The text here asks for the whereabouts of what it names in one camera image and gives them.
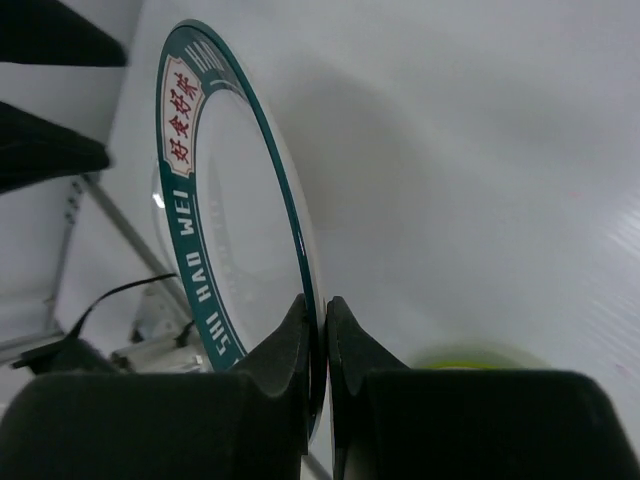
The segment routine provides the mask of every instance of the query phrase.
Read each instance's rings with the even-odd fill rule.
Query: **wire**
[[[111,295],[115,295],[116,293],[120,293],[124,290],[128,290],[130,288],[133,287],[139,287],[140,285],[146,285],[147,283],[153,283],[153,282],[158,282],[160,280],[166,280],[168,278],[173,278],[176,277],[177,275],[175,273],[165,273],[162,275],[157,275],[155,277],[151,277],[151,278],[147,278],[144,280],[138,280],[136,282],[131,282],[131,283],[127,283],[125,285],[121,285],[119,287],[116,287],[112,290],[109,290],[107,293],[105,293],[104,295],[101,295],[97,300],[95,300],[90,306],[89,308],[87,308],[87,310],[82,314],[82,316],[78,319],[78,321],[75,323],[75,325],[73,326],[73,328],[71,329],[71,331],[69,332],[69,334],[67,335],[67,338],[78,338],[80,336],[80,332],[82,331],[82,327],[84,327],[84,324],[87,320],[87,317],[89,316],[89,314],[98,306],[98,304],[104,300],[107,297],[110,297]]]

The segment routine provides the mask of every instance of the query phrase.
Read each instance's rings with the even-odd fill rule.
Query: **red and white logo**
[[[162,81],[164,159],[173,173],[184,177],[194,171],[195,120],[203,99],[202,84],[189,66],[167,56]]]

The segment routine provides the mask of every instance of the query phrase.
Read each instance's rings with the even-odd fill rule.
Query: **clamp jaw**
[[[611,403],[587,377],[412,370],[362,329],[341,297],[328,304],[324,333],[337,480],[427,471],[433,478],[640,479]],[[39,377],[5,414],[0,475],[299,478],[313,424],[312,338],[301,295],[229,372]],[[57,355],[65,362],[47,352],[54,367],[73,363],[64,348]],[[46,370],[36,360],[23,362]]]

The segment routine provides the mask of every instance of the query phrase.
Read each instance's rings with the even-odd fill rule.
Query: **white surface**
[[[148,2],[103,186],[147,198],[162,43],[195,17],[269,102],[330,295],[415,362],[505,345],[586,372],[640,447],[640,4]],[[328,435],[314,448],[328,466]]]
[[[104,293],[153,275],[93,198],[85,194],[54,316],[68,331]],[[87,319],[82,337],[106,356],[130,345],[128,337],[144,288],[131,288],[101,302]]]
[[[61,178],[0,197],[0,342],[45,327],[69,189]]]
[[[126,48],[136,31],[143,0],[61,0]]]

